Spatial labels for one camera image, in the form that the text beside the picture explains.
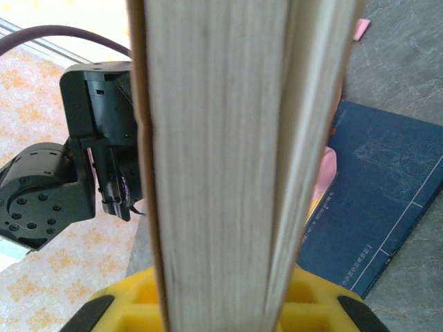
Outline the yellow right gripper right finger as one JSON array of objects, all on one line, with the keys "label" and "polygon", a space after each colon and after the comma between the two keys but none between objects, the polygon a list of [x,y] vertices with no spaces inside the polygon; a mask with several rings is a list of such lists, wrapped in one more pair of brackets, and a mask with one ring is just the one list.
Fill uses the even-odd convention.
[{"label": "yellow right gripper right finger", "polygon": [[277,331],[387,331],[386,325],[352,291],[295,267]]}]

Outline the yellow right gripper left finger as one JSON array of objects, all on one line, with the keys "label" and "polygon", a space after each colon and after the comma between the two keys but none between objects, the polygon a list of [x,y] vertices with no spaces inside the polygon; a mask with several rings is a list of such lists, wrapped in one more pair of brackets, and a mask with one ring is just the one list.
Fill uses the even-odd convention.
[{"label": "yellow right gripper left finger", "polygon": [[153,268],[147,268],[98,292],[65,324],[66,331],[162,331]]}]

